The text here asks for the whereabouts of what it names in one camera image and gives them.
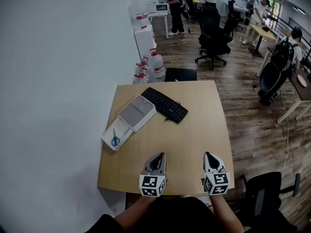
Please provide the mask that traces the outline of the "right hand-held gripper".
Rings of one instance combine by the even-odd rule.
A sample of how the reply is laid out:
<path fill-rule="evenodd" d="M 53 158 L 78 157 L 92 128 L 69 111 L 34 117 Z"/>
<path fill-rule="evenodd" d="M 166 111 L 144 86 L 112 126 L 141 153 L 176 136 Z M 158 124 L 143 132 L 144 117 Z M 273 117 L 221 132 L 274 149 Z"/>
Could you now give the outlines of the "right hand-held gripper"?
<path fill-rule="evenodd" d="M 223 168 L 224 162 L 219 156 L 205 152 L 203 186 L 210 196 L 226 194 L 230 187 L 230 174 Z"/>

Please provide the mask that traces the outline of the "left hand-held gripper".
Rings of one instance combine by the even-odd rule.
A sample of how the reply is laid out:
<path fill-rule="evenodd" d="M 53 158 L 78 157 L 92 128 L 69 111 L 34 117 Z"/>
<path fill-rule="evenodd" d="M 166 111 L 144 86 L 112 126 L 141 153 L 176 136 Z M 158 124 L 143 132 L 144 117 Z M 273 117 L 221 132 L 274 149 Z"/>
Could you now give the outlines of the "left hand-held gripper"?
<path fill-rule="evenodd" d="M 166 173 L 166 154 L 161 152 L 145 162 L 142 173 Z M 167 175 L 141 174 L 139 189 L 142 196 L 159 197 L 167 184 Z"/>

